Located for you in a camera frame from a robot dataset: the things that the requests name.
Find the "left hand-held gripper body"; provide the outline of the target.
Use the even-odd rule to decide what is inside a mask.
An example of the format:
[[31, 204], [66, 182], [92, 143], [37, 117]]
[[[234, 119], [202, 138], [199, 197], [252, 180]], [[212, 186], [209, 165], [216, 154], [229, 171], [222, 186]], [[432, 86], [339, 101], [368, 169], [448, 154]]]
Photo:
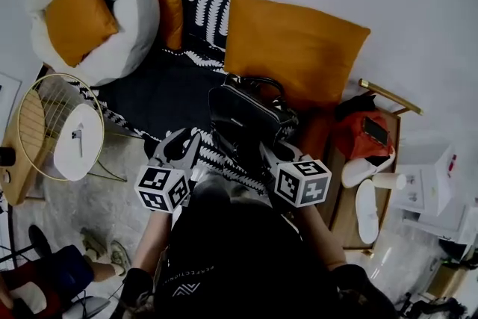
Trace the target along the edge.
[[183, 158], [159, 161], [156, 150], [137, 175], [134, 190], [144, 208], [172, 214], [190, 193], [191, 171], [182, 169]]

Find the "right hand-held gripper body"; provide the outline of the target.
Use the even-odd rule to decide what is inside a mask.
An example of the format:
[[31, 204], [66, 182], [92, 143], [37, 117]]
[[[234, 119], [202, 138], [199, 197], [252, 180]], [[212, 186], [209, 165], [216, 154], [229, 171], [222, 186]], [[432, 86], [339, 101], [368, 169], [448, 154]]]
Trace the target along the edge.
[[321, 160], [283, 140], [272, 148], [279, 159], [273, 192], [295, 208], [326, 200], [332, 172]]

